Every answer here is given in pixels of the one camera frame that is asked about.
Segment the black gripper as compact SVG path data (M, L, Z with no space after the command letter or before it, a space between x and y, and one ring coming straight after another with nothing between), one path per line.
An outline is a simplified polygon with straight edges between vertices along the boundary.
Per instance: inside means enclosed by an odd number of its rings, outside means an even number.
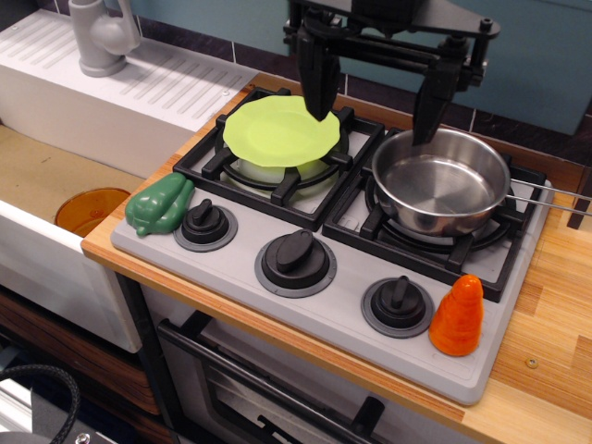
M413 146L432 141L457 88L480 84L499 34L492 18L451 1L291 1L284 26L317 121L336 100L342 58L422 75Z

